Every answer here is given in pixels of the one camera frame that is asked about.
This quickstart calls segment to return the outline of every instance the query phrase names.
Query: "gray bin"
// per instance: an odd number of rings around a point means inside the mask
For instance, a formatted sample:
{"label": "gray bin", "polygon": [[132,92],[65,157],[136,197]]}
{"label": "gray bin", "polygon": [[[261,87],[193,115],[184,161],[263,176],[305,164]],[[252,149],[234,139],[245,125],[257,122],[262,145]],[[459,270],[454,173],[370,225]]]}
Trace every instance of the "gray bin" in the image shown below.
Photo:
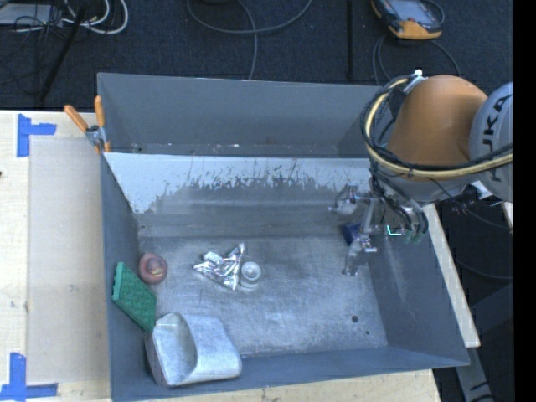
{"label": "gray bin", "polygon": [[[101,156],[106,286],[117,262],[167,260],[157,318],[217,317],[240,353],[235,379],[158,385],[143,331],[108,296],[113,400],[171,398],[469,362],[430,237],[374,238],[342,273],[347,182],[368,187],[358,118],[377,88],[100,73],[112,151]],[[192,269],[245,243],[262,280],[223,287]]]}

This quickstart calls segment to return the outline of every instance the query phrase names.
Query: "wooden table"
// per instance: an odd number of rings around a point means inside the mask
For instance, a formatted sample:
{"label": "wooden table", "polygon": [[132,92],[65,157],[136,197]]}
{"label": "wooden table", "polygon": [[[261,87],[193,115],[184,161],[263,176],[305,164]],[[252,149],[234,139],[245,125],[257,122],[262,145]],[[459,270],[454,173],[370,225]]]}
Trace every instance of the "wooden table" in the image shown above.
{"label": "wooden table", "polygon": [[[19,113],[30,117],[33,124],[57,126],[53,136],[30,137],[29,157],[16,154]],[[96,124],[95,114],[82,116],[90,126]],[[0,111],[0,384],[8,376],[9,354],[21,353],[27,357],[27,385],[59,383],[57,395],[42,398],[45,401],[110,400],[97,166],[93,147],[65,113]],[[32,175],[42,186],[36,186],[35,180],[31,184]],[[59,216],[61,223],[39,221],[39,213],[45,212]],[[478,347],[478,335],[436,209],[426,207],[426,213],[464,341],[468,348]],[[57,267],[43,268],[39,258],[46,255],[54,256]],[[432,371],[424,370],[176,400],[441,399]]]}

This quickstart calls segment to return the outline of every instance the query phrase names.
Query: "bin floor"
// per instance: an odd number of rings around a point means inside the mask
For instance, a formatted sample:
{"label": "bin floor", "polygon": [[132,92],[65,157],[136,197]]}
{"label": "bin floor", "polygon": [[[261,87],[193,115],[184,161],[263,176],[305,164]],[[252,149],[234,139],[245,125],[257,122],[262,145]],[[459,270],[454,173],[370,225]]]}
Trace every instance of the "bin floor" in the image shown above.
{"label": "bin floor", "polygon": [[[226,255],[240,242],[243,262],[262,269],[258,286],[232,291],[193,269],[204,253]],[[243,356],[387,345],[369,268],[356,276],[342,273],[348,248],[342,236],[141,237],[140,247],[168,262],[166,280],[152,286],[157,317],[218,317]]]}

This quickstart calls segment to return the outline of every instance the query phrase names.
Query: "round object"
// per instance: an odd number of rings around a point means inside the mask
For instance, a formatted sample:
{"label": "round object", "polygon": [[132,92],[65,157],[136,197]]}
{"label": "round object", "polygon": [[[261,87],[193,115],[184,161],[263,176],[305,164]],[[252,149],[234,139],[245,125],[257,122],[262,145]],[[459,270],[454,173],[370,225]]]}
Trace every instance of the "round object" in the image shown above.
{"label": "round object", "polygon": [[138,274],[147,284],[154,285],[168,275],[168,263],[154,253],[144,253],[138,264]]}
{"label": "round object", "polygon": [[243,287],[255,287],[259,284],[262,269],[259,264],[252,260],[244,262],[240,268],[240,284]]}

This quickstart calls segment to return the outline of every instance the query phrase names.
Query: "foil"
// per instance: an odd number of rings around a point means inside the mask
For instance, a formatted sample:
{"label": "foil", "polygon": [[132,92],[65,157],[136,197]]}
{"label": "foil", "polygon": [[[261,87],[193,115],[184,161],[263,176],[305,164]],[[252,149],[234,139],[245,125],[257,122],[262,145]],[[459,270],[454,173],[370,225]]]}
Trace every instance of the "foil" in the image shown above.
{"label": "foil", "polygon": [[205,277],[217,281],[220,285],[235,290],[239,282],[239,269],[244,243],[238,244],[226,256],[215,251],[209,251],[203,255],[203,262],[194,265],[193,268]]}

